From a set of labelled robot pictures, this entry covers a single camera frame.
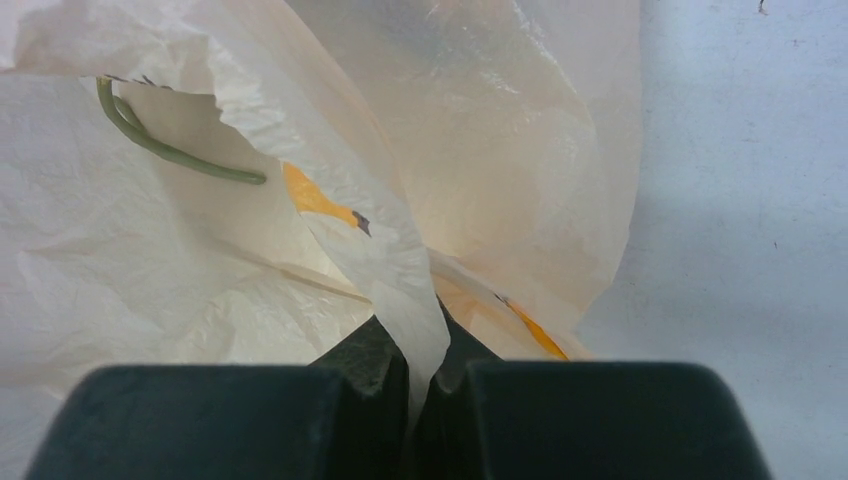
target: white surface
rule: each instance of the white surface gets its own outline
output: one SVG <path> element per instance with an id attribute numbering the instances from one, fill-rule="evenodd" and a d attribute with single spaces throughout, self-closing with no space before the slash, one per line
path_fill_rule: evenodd
<path id="1" fill-rule="evenodd" d="M 632 233 L 579 332 L 712 367 L 776 478 L 844 479 L 848 2 L 765 7 L 643 1 Z"/>

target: plastic bag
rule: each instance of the plastic bag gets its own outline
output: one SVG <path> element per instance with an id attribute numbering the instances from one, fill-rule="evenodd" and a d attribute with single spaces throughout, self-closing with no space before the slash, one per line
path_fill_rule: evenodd
<path id="1" fill-rule="evenodd" d="M 570 328 L 612 281 L 635 198 L 638 3 L 0 8 L 0 69 L 30 74 L 0 78 L 0 468 L 29 455 L 44 395 L 99 365 L 308 362 L 372 311 L 420 402 L 448 343 L 436 293 L 502 356 L 546 356 L 516 312 L 587 355 Z M 154 138 L 267 183 L 132 144 L 100 75 Z M 281 162 L 368 232 L 298 213 Z"/>

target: wrinkled plastic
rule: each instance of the wrinkled plastic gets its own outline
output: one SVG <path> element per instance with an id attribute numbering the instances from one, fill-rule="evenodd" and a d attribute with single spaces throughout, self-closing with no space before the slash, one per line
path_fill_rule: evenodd
<path id="1" fill-rule="evenodd" d="M 637 184 L 637 2 L 0 9 L 0 68 L 30 74 L 0 77 L 0 472 L 106 363 L 303 363 L 376 312 L 420 399 L 447 345 L 436 293 L 500 355 L 545 356 L 521 322 L 431 277 L 428 248 L 587 355 L 570 328 L 612 281 Z M 130 143 L 93 95 L 103 74 L 127 80 L 154 138 L 268 182 Z M 298 215 L 281 161 L 370 237 Z"/>

